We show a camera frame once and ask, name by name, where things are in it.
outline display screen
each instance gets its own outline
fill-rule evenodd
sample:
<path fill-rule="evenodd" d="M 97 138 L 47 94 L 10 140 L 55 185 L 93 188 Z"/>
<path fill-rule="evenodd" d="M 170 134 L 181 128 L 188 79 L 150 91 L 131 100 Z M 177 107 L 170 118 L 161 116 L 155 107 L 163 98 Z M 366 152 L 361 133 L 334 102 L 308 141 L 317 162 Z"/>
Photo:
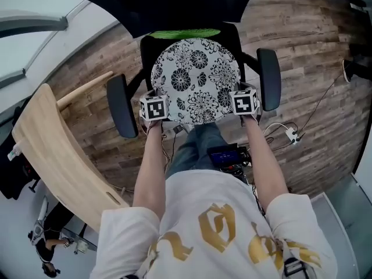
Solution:
<path fill-rule="evenodd" d="M 236 150 L 223 151 L 210 154 L 213 163 L 217 164 L 236 164 L 239 162 L 239 154 Z"/>

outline curved wooden board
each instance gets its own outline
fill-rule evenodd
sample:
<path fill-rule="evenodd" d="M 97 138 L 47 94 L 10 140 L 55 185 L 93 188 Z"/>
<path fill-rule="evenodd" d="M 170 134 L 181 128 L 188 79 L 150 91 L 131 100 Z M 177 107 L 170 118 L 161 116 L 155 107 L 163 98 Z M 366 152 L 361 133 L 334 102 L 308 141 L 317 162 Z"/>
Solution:
<path fill-rule="evenodd" d="M 95 231 L 103 210 L 128 206 L 80 148 L 48 84 L 29 101 L 12 135 L 53 195 Z"/>

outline white plug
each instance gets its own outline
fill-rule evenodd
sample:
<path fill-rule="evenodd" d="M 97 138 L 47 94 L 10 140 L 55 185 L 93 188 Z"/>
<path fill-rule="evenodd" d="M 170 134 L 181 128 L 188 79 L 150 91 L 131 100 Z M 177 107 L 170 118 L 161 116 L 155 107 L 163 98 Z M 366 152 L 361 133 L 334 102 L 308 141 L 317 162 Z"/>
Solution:
<path fill-rule="evenodd" d="M 298 135 L 293 129 L 293 127 L 290 127 L 288 130 L 285 131 L 285 134 L 287 137 L 291 140 L 291 142 L 295 145 L 298 143 Z"/>

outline chair armrest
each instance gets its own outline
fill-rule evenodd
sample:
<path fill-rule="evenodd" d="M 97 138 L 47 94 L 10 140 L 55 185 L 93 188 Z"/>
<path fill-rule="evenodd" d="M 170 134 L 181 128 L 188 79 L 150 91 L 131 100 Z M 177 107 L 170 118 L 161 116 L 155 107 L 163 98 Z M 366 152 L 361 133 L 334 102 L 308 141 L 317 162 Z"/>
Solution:
<path fill-rule="evenodd" d="M 114 76 L 107 82 L 107 99 L 114 124 L 122 137 L 134 138 L 138 135 L 130 99 L 139 87 L 142 71 L 127 86 L 125 75 Z"/>
<path fill-rule="evenodd" d="M 278 57 L 271 49 L 258 49 L 257 61 L 263 110 L 276 109 L 280 104 L 281 76 Z"/>

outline wooden floor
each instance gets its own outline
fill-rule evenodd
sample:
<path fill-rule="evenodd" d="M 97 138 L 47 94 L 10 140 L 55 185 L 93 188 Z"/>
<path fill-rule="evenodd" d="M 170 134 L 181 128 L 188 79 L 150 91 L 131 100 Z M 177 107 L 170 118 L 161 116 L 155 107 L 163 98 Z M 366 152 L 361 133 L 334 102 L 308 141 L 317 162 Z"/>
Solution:
<path fill-rule="evenodd" d="M 334 78 L 342 73 L 350 42 L 363 44 L 367 31 L 346 0 L 250 0 L 237 24 L 243 51 L 255 56 L 258 48 L 274 49 L 281 68 L 280 107 L 264 113 L 261 128 L 270 123 L 295 122 L 301 128 Z M 108 70 L 131 80 L 141 69 L 139 41 L 122 26 L 105 32 L 72 56 L 50 78 L 57 99 Z M 258 75 L 246 67 L 247 81 L 259 85 Z M 132 100 L 138 112 L 138 95 Z M 352 84 L 339 77 L 310 122 L 297 146 L 275 151 L 288 186 L 310 196 L 331 187 L 352 171 L 364 138 L 372 85 L 358 79 Z M 115 129 L 106 99 L 98 88 L 63 112 L 83 150 L 107 180 L 133 189 L 145 137 L 124 139 Z M 220 129 L 228 142 L 246 144 L 239 120 L 226 118 Z M 271 145 L 288 143 L 283 130 Z M 176 148 L 185 136 L 176 139 Z M 171 153 L 173 138 L 164 145 Z"/>

